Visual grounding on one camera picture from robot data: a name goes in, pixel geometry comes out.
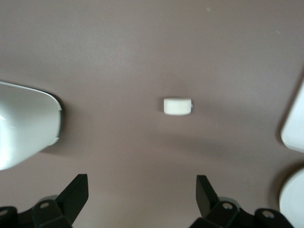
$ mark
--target white round object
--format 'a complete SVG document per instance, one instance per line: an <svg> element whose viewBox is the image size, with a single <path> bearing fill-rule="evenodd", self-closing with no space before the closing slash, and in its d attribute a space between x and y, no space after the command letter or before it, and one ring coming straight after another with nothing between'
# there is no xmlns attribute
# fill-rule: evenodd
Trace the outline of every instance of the white round object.
<svg viewBox="0 0 304 228"><path fill-rule="evenodd" d="M0 170L58 140L61 107L50 94L0 82Z"/></svg>
<svg viewBox="0 0 304 228"><path fill-rule="evenodd" d="M291 176L281 189L280 212L294 228L304 227L304 169Z"/></svg>
<svg viewBox="0 0 304 228"><path fill-rule="evenodd" d="M189 98L165 98L163 110L167 115L188 115L191 113L192 103Z"/></svg>

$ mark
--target screw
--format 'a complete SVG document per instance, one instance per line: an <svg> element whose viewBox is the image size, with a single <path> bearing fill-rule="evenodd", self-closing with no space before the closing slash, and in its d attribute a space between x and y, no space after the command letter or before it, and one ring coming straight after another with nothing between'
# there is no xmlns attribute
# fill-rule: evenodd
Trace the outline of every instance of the screw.
<svg viewBox="0 0 304 228"><path fill-rule="evenodd" d="M266 218L270 218L270 219L273 219L275 217L275 215L272 212L270 212L269 210L263 210L262 214Z"/></svg>
<svg viewBox="0 0 304 228"><path fill-rule="evenodd" d="M0 216L6 215L8 213L8 210L2 210L0 211Z"/></svg>
<svg viewBox="0 0 304 228"><path fill-rule="evenodd" d="M223 203L223 207L227 210L233 209L233 206L230 203Z"/></svg>
<svg viewBox="0 0 304 228"><path fill-rule="evenodd" d="M49 203L43 203L43 204L40 205L40 208L42 209L42 208L46 208L48 206L49 206Z"/></svg>

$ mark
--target small white object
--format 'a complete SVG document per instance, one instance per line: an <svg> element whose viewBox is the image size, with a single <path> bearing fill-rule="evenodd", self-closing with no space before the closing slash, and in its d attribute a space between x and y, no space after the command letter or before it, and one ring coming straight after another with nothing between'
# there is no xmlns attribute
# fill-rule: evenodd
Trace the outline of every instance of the small white object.
<svg viewBox="0 0 304 228"><path fill-rule="evenodd" d="M50 94L0 82L0 170L58 140L61 106Z"/></svg>
<svg viewBox="0 0 304 228"><path fill-rule="evenodd" d="M304 152L304 82L285 121L281 138L289 149Z"/></svg>
<svg viewBox="0 0 304 228"><path fill-rule="evenodd" d="M280 212L294 228L304 227L304 169L296 172L283 185L280 193Z"/></svg>
<svg viewBox="0 0 304 228"><path fill-rule="evenodd" d="M165 98L163 109L167 115L188 115L191 113L192 103L190 98Z"/></svg>

